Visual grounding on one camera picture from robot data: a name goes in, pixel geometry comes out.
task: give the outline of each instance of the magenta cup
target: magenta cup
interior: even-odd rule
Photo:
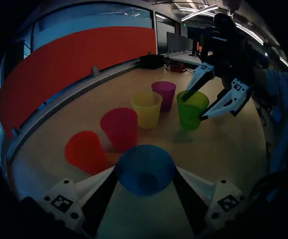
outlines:
[[[172,107],[176,85],[168,81],[158,81],[152,84],[152,91],[159,93],[163,100],[161,111],[169,111]]]
[[[130,108],[116,108],[101,119],[101,129],[118,152],[137,145],[137,114]]]

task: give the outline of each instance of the yellow cup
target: yellow cup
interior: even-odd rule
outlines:
[[[143,129],[154,128],[160,117],[162,97],[153,91],[141,92],[131,98],[131,104]]]

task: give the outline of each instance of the red wall panel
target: red wall panel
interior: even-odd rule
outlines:
[[[0,121],[5,133],[19,129],[47,99],[107,67],[156,54],[155,30],[144,27],[101,27],[54,40],[24,59],[0,89]]]

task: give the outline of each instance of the purple cup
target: purple cup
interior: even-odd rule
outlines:
[[[176,85],[168,81],[158,81],[152,84],[152,91],[159,93],[163,100],[161,111],[169,111],[172,107]]]

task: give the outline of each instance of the tabletop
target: tabletop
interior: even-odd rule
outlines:
[[[179,61],[183,63],[189,63],[192,65],[199,65],[201,64],[201,60],[198,57],[190,56],[191,53],[180,54],[176,56],[170,56],[170,59],[174,61]]]
[[[94,88],[60,109],[27,139],[14,158],[10,175],[19,198],[31,196],[39,199],[64,178],[78,182],[89,177],[71,166],[64,156],[68,140],[82,130],[97,133],[103,149],[118,159],[120,154],[115,153],[100,128],[102,116],[113,108],[131,108],[131,96],[150,90],[153,82],[170,81],[176,84],[178,94],[185,90],[190,79],[188,72],[169,72],[163,67],[156,70],[135,69]],[[208,96],[211,104],[222,89],[221,79],[215,77],[200,91]],[[179,167],[212,182],[227,179],[245,194],[266,173],[264,133],[252,99],[236,117],[227,113],[204,120],[197,130],[187,132],[179,124],[175,96],[172,109],[167,113],[161,112],[156,128],[138,129],[138,144],[159,146],[172,156]],[[142,229],[137,233],[150,230],[160,238],[170,238],[168,233],[178,238],[179,233],[187,232],[189,224],[179,199],[170,198],[174,193],[175,188],[171,183],[162,192],[145,200],[126,191],[118,183],[100,225],[99,235],[105,238],[108,226],[113,228],[112,231],[114,228],[125,231],[125,228],[141,224]],[[170,208],[177,210],[169,215]],[[157,225],[158,228],[153,230],[152,227]],[[166,235],[162,232],[167,227],[173,229]],[[133,234],[126,236],[120,233],[123,238],[134,238]]]

